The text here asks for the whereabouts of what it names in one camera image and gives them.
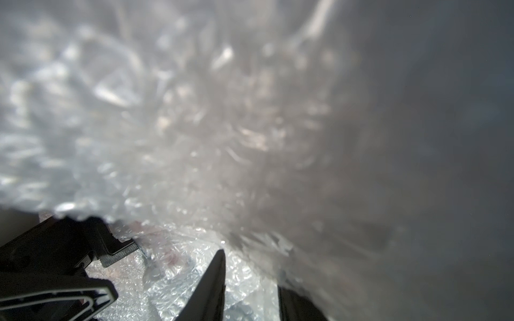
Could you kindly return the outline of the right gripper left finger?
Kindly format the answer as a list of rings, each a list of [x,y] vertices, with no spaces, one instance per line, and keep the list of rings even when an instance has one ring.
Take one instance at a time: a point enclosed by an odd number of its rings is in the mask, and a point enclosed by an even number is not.
[[[226,254],[218,250],[176,321],[221,321],[224,319]]]

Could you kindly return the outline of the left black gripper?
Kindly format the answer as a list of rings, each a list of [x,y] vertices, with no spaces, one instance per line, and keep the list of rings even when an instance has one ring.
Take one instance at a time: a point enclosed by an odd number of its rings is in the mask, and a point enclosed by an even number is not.
[[[49,218],[1,247],[2,320],[92,320],[119,295],[109,280],[89,278],[138,250],[100,218]]]

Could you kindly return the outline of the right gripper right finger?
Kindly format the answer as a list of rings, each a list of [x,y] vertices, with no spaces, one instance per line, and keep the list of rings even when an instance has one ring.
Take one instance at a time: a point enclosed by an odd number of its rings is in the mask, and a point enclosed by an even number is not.
[[[284,287],[278,287],[281,321],[327,321],[325,315],[309,299]]]

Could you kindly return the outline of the bubble wrap of green plate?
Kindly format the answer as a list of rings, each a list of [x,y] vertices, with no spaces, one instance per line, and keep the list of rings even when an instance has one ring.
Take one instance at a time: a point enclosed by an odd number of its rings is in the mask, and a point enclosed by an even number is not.
[[[513,2],[2,1],[1,204],[138,241],[101,320],[512,320]]]

